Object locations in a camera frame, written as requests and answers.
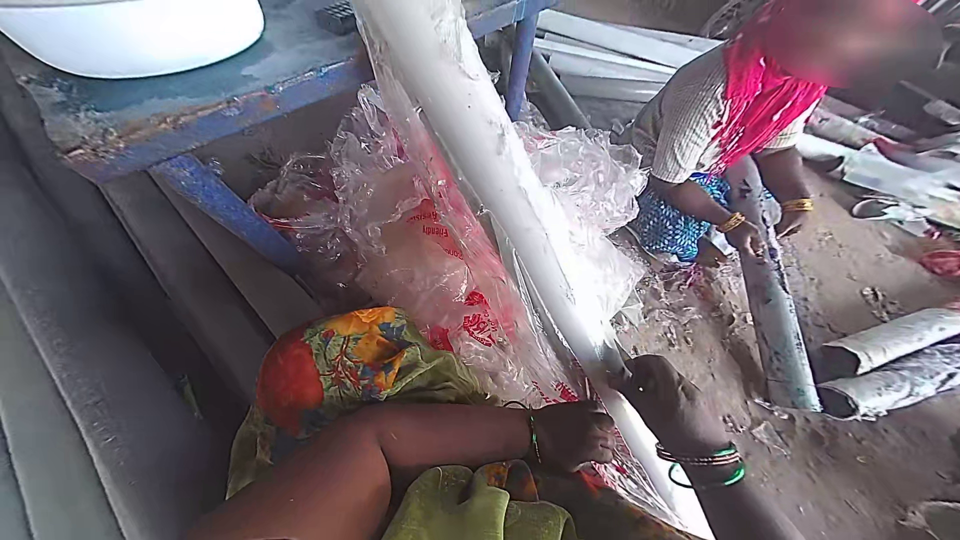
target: green cloth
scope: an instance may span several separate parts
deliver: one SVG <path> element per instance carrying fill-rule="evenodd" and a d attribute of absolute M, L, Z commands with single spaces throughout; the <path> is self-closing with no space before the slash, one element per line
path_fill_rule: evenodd
<path fill-rule="evenodd" d="M 566 510 L 512 501 L 508 491 L 488 484 L 486 467 L 473 473 L 445 465 L 407 489 L 383 540 L 577 540 L 577 534 Z"/>

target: metal table leg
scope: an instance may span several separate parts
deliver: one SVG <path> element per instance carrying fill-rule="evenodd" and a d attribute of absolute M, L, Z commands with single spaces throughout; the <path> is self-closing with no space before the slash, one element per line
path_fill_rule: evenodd
<path fill-rule="evenodd" d="M 149 172 L 287 274 L 296 276 L 300 272 L 297 249 L 192 154 L 158 163 Z"/>
<path fill-rule="evenodd" d="M 516 24 L 514 35 L 514 54 L 510 62 L 510 78 L 507 80 L 507 114 L 516 121 L 523 103 L 523 90 L 527 86 L 527 72 L 530 70 L 530 55 L 534 50 L 534 38 L 537 36 L 537 19 L 540 12 L 533 12 Z"/>

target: woman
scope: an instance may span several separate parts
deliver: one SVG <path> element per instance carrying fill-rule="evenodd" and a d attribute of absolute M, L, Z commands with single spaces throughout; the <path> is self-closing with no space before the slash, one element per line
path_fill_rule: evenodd
<path fill-rule="evenodd" d="M 799 539 L 744 478 L 697 389 L 661 356 L 628 367 L 633 374 L 612 383 L 643 415 L 664 455 L 684 461 L 718 540 Z M 575 473 L 586 462 L 612 459 L 613 420 L 596 404 L 532 412 L 457 404 L 482 401 L 474 384 L 465 366 L 430 349 L 398 309 L 356 311 L 289 332 L 265 358 L 248 419 L 248 427 L 259 426 L 253 453 L 277 465 L 188 538 L 691 538 Z M 414 403 L 431 400 L 444 403 Z M 251 422 L 258 415 L 270 421 Z M 282 436 L 303 443 L 281 460 Z M 244 445 L 241 433 L 235 458 Z"/>
<path fill-rule="evenodd" d="M 752 156 L 780 203 L 778 236 L 813 209 L 794 148 L 828 86 L 883 91 L 940 51 L 932 16 L 910 0 L 774 0 L 729 42 L 685 65 L 640 111 L 631 142 L 650 187 L 629 227 L 649 251 L 715 265 L 711 226 L 748 257 L 762 254 L 757 224 L 727 209 L 722 176 Z"/>

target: white pipe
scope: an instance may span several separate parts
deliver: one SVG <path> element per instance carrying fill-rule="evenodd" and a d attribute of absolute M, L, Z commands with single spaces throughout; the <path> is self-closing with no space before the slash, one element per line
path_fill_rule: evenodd
<path fill-rule="evenodd" d="M 554 71 L 581 77 L 600 77 L 604 79 L 628 79 L 631 81 L 654 81 L 666 83 L 670 75 L 629 65 L 618 65 L 606 61 L 596 61 L 585 57 L 565 53 L 551 53 L 550 67 Z"/>
<path fill-rule="evenodd" d="M 814 161 L 849 158 L 856 154 L 853 148 L 810 134 L 800 135 L 797 139 L 797 150 L 804 158 Z"/>
<path fill-rule="evenodd" d="M 673 43 L 674 45 L 680 45 L 681 47 L 697 51 L 699 53 L 706 53 L 706 51 L 709 51 L 720 43 L 723 43 L 723 40 L 721 39 L 710 39 L 709 37 L 677 34 L 675 32 L 667 32 L 665 30 L 654 30 L 652 28 L 642 28 L 639 26 L 627 26 L 625 24 L 608 23 L 608 25 L 613 26 L 614 28 L 619 28 L 620 30 L 626 30 L 627 32 L 633 32 L 634 34 L 639 34 L 641 36 L 652 37 L 654 39 Z"/>
<path fill-rule="evenodd" d="M 660 65 L 658 63 L 653 63 L 651 61 L 643 61 L 632 59 L 629 57 L 621 56 L 615 53 L 605 53 L 602 51 L 593 51 L 590 49 L 585 49 L 583 47 L 578 47 L 576 45 L 568 45 L 566 43 L 558 43 L 556 41 L 547 41 L 540 37 L 534 39 L 534 47 L 545 53 L 565 53 L 568 55 L 574 55 L 578 57 L 584 57 L 596 61 L 605 61 L 608 63 L 615 63 L 618 65 L 628 65 L 630 67 L 637 67 L 640 69 L 647 69 L 650 71 L 656 71 L 658 73 L 664 73 L 667 75 L 673 75 L 677 72 L 675 67 L 669 67 L 666 65 Z"/>
<path fill-rule="evenodd" d="M 598 51 L 601 53 L 613 53 L 610 49 L 605 49 L 600 45 L 594 45 L 592 43 L 586 43 L 580 39 L 574 39 L 573 37 L 561 36 L 560 34 L 554 34 L 552 32 L 547 32 L 543 35 L 543 38 L 547 41 L 553 41 L 555 43 L 565 43 L 567 45 L 573 45 L 575 47 L 580 47 L 582 49 L 589 49 L 591 51 Z"/>
<path fill-rule="evenodd" d="M 563 75 L 560 78 L 570 95 L 601 97 L 620 101 L 647 103 L 663 88 L 663 83 L 631 81 L 629 79 L 603 79 Z"/>
<path fill-rule="evenodd" d="M 649 437 L 642 434 L 642 421 L 626 399 L 607 385 L 607 366 L 622 366 L 622 361 L 607 343 L 612 328 L 591 290 L 592 276 L 574 255 L 564 210 L 534 172 L 500 103 L 467 28 L 463 6 L 458 0 L 354 0 L 353 6 L 381 89 L 386 85 L 396 90 L 396 78 L 420 107 L 451 167 L 466 182 L 465 188 L 492 212 L 514 243 L 544 305 L 627 444 L 638 457 L 649 455 L 652 448 Z M 384 102 L 394 115 L 413 109 L 387 91 Z M 400 126 L 420 122 L 416 116 L 392 120 Z M 423 148 L 426 156 L 433 152 L 430 141 L 411 142 Z M 434 170 L 438 164 L 422 166 Z M 649 466 L 648 473 L 656 476 L 652 474 L 655 465 Z M 664 485 L 663 479 L 658 483 Z M 670 497 L 669 482 L 666 486 L 660 494 L 667 503 L 685 522 L 696 523 L 696 513 L 703 515 L 700 506 L 691 509 L 685 502 L 679 507 Z"/>
<path fill-rule="evenodd" d="M 540 13 L 537 27 L 547 32 L 573 37 L 618 53 L 671 67 L 680 67 L 700 56 L 698 51 L 680 45 L 553 10 Z"/>

